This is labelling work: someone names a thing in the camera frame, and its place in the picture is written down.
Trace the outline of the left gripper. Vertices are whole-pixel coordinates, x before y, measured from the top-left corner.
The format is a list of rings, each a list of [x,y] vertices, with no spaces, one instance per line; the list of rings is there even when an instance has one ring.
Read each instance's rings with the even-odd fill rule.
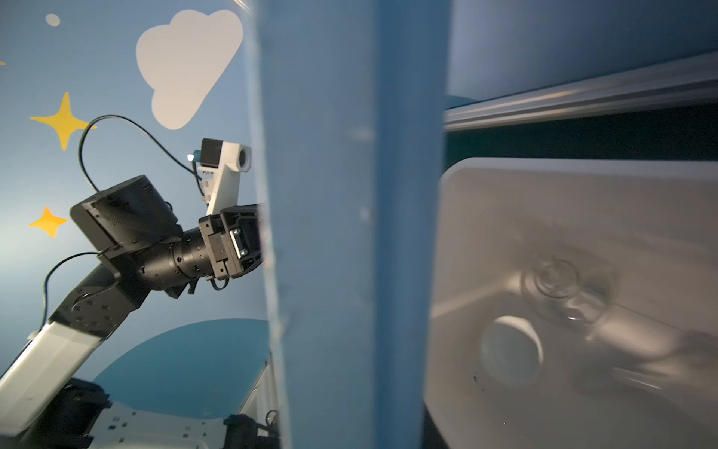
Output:
[[[214,279],[237,279],[261,266],[259,225],[257,204],[225,208],[198,221]]]

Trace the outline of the light blue bin lid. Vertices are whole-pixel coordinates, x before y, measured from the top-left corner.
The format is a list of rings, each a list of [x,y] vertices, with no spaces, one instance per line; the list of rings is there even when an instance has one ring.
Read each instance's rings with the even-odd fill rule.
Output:
[[[452,5],[257,1],[248,37],[285,448],[418,448]]]

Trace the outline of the white ceramic mortar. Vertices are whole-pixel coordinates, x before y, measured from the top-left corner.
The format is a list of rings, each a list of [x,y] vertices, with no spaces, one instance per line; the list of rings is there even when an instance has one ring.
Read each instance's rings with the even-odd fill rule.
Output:
[[[528,387],[544,362],[540,337],[533,325],[513,315],[492,321],[480,339],[479,357],[484,370],[503,387]]]

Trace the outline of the white plastic storage bin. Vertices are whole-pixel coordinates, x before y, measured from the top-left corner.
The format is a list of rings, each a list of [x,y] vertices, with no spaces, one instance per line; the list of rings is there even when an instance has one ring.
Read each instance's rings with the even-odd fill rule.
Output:
[[[427,359],[450,448],[716,447],[716,164],[453,165]]]

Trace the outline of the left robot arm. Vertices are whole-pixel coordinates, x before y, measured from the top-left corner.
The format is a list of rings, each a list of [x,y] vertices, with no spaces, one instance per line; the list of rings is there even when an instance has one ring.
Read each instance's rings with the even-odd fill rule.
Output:
[[[99,264],[49,316],[1,378],[1,434],[31,428],[89,355],[153,291],[177,299],[197,283],[240,278],[262,263],[256,204],[232,204],[185,230],[149,179],[134,177],[75,205],[71,218]]]

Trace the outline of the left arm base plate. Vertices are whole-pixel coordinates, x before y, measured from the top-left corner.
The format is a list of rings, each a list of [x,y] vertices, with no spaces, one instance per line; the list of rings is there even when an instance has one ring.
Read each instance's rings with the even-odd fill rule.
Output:
[[[248,415],[192,419],[129,408],[71,379],[22,441],[35,448],[279,448],[276,428]]]

